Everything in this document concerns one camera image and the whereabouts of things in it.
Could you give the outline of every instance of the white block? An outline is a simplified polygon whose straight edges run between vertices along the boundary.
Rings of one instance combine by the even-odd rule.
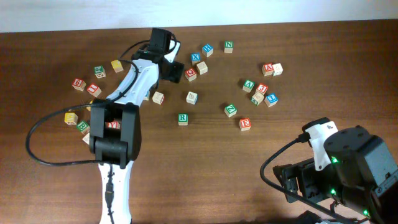
[[[87,92],[97,97],[101,93],[101,89],[97,85],[91,84],[89,87],[87,87]]]
[[[164,95],[163,93],[159,93],[158,91],[155,92],[155,94],[152,97],[152,101],[154,103],[157,103],[159,105],[161,105],[164,101]]]
[[[261,93],[255,93],[255,94],[253,95],[253,97],[251,98],[251,101],[252,101],[256,106],[258,106],[258,105],[262,102],[263,99],[264,99],[264,96],[263,96]]]
[[[198,95],[194,92],[188,92],[187,95],[187,103],[195,105],[198,100]]]
[[[272,67],[271,63],[265,64],[262,66],[262,74],[264,76],[273,75],[274,74],[274,67]]]
[[[104,67],[102,65],[94,67],[94,74],[97,78],[104,78],[106,76]]]
[[[233,41],[226,41],[224,43],[224,53],[232,53],[233,49],[234,49]]]
[[[210,44],[206,44],[202,49],[201,52],[206,56],[209,57],[213,54],[213,47]]]
[[[207,70],[208,70],[206,63],[205,62],[198,63],[197,64],[197,70],[199,72],[199,75],[202,75],[202,74],[206,73]]]
[[[272,65],[274,68],[274,76],[282,74],[284,69],[282,68],[282,65],[280,63]]]
[[[246,81],[244,82],[244,84],[243,84],[243,88],[242,88],[242,89],[243,89],[244,91],[250,93],[251,90],[253,89],[253,87],[254,87],[254,82],[252,82],[252,81],[250,81],[250,80],[246,80]]]
[[[270,94],[266,97],[264,101],[266,102],[268,107],[274,106],[278,102],[278,97],[276,97],[275,94]]]
[[[238,110],[236,109],[235,105],[228,105],[225,107],[224,112],[230,118],[236,114]]]
[[[239,121],[239,127],[241,131],[248,131],[251,128],[251,122],[249,118],[244,118]]]
[[[180,126],[188,125],[188,114],[178,114],[178,125]]]
[[[90,145],[90,133],[87,133],[82,139],[87,145]]]
[[[147,94],[144,96],[144,100],[149,100],[150,97],[150,91],[148,90]]]
[[[85,89],[85,87],[86,87],[86,83],[85,83],[83,80],[81,80],[81,79],[79,79],[79,78],[76,78],[76,79],[73,81],[72,86],[73,86],[75,89],[77,89],[77,90],[83,91],[83,90]]]
[[[188,69],[185,71],[185,77],[188,81],[193,81],[197,78],[197,73],[194,71],[193,68]]]
[[[257,86],[256,93],[261,93],[262,95],[264,95],[266,94],[267,90],[268,86],[260,83],[259,86]]]
[[[192,65],[196,65],[197,63],[199,63],[200,62],[200,53],[191,54],[191,61],[192,61]]]

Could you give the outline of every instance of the wooden table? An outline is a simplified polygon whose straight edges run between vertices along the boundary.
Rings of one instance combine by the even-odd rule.
[[[191,83],[185,77],[179,84],[161,81],[165,103],[142,104],[142,147],[130,182],[133,222],[269,221],[314,211],[287,203],[260,179],[259,168],[304,124],[324,116],[340,129],[364,126],[382,137],[398,160],[397,20],[170,30],[182,43],[177,60],[187,68],[191,53],[207,43],[215,49],[205,59],[208,73]],[[76,77],[98,84],[100,97],[110,94],[129,67],[115,73],[110,61],[149,36],[150,29],[0,34],[0,223],[99,222],[97,166],[39,165],[25,151],[25,136],[45,114],[93,98],[72,88]],[[224,40],[234,41],[232,54],[223,53]],[[280,62],[283,74],[264,77],[266,62]],[[98,65],[105,67],[106,78],[94,76]],[[242,91],[245,79],[268,85],[279,102],[254,106],[254,91]],[[198,93],[196,105],[185,101],[188,91]],[[238,113],[228,118],[224,107],[230,103]],[[189,114],[188,126],[178,126],[178,113]],[[78,116],[90,118],[87,110]],[[241,118],[251,119],[250,131],[239,130]],[[57,116],[34,134],[32,150],[49,161],[92,159],[82,137]],[[296,145],[266,175],[276,181],[271,166],[312,156],[308,144]],[[357,217],[343,207],[338,211]]]

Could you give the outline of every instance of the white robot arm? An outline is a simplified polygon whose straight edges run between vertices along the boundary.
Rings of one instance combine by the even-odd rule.
[[[151,41],[154,38],[154,31],[159,34],[160,29],[152,30]],[[125,79],[107,97],[107,100],[116,99],[134,82],[127,93],[107,108],[93,107],[91,109],[90,150],[96,154],[96,159],[104,160],[104,163],[98,165],[103,186],[103,211],[100,224],[131,223],[129,180],[132,165],[141,146],[139,107],[148,90],[157,84],[160,78],[179,82],[183,65],[174,62],[179,48],[179,42],[170,40],[167,51],[169,49],[173,51],[162,55],[161,60],[154,60],[153,55],[148,56],[150,52],[141,51],[142,55],[139,57],[142,56],[142,58],[132,60],[138,68],[138,73],[135,67],[131,66]],[[160,71],[160,68],[165,66],[171,69]],[[115,117],[119,116],[121,119],[119,134],[115,133],[116,130],[108,130],[104,127],[104,121],[107,120],[106,114],[110,111],[115,113]]]

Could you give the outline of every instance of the green led light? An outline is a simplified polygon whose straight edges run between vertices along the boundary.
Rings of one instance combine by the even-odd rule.
[[[336,159],[336,157],[332,156],[332,157],[331,157],[331,162],[332,162],[332,163],[336,163],[336,162],[338,162],[338,160]]]

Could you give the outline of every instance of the yellow block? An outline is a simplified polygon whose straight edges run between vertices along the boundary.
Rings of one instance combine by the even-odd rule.
[[[87,109],[88,111],[91,111],[91,107],[90,107],[90,106],[86,107],[86,109]]]
[[[114,60],[111,62],[114,72],[121,72],[123,71],[122,63],[119,60]]]
[[[65,113],[65,123],[68,125],[76,125],[78,116],[75,113]]]

